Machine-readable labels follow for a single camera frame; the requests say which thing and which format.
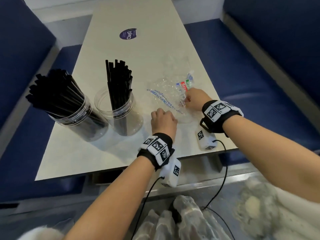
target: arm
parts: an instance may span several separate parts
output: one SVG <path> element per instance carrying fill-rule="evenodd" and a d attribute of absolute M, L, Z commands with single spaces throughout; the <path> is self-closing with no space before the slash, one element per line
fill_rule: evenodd
<path fill-rule="evenodd" d="M 165 133 L 174 141 L 177 121 L 172 113 L 158 109 L 151 116 L 152 134 Z M 93 202 L 64 240 L 123 239 L 154 171 L 148 158 L 136 158 Z"/>
<path fill-rule="evenodd" d="M 186 106 L 197 111 L 212 100 L 204 91 L 195 88 L 186 95 Z M 318 155 L 239 115 L 227 119 L 222 128 L 270 183 L 320 203 Z"/>

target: red label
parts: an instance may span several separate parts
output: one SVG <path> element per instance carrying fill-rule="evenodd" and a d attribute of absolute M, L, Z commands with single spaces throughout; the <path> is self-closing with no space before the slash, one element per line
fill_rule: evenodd
<path fill-rule="evenodd" d="M 188 91 L 188 88 L 187 88 L 186 83 L 184 81 L 181 82 L 181 86 L 184 90 Z"/>

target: person's left arm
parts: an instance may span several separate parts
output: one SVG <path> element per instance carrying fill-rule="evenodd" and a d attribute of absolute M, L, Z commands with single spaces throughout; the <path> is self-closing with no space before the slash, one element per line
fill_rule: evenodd
<path fill-rule="evenodd" d="M 164 133 L 175 139 L 177 120 L 171 112 L 151 113 L 152 134 Z M 137 157 L 93 202 L 64 240 L 123 239 L 138 210 L 155 167 Z"/>

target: table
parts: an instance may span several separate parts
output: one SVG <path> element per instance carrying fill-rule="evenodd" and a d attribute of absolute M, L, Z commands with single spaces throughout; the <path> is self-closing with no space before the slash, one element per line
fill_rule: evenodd
<path fill-rule="evenodd" d="M 120 33 L 136 28 L 137 37 L 123 40 Z M 123 137 L 109 127 L 106 135 L 88 143 L 57 123 L 52 130 L 36 180 L 126 167 L 136 158 L 137 149 L 151 134 L 146 104 L 148 84 L 163 77 L 163 57 L 185 54 L 194 70 L 195 86 L 218 100 L 198 54 L 171 0 L 104 0 L 93 13 L 73 77 L 92 104 L 95 94 L 107 84 L 105 60 L 124 60 L 133 75 L 133 94 L 143 108 L 144 124 L 133 136 Z M 198 121 L 178 124 L 175 156 L 189 157 L 201 151 L 195 137 Z M 227 150 L 236 146 L 224 134 L 216 134 Z M 212 151 L 223 151 L 218 146 Z"/>

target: forearm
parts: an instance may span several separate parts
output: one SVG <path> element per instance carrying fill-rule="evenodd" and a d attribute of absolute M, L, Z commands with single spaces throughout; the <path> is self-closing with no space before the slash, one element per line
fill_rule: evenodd
<path fill-rule="evenodd" d="M 146 157 L 138 157 L 94 201 L 64 240 L 123 239 L 154 173 Z"/>
<path fill-rule="evenodd" d="M 320 203 L 318 155 L 238 115 L 226 120 L 223 129 L 273 185 Z"/>

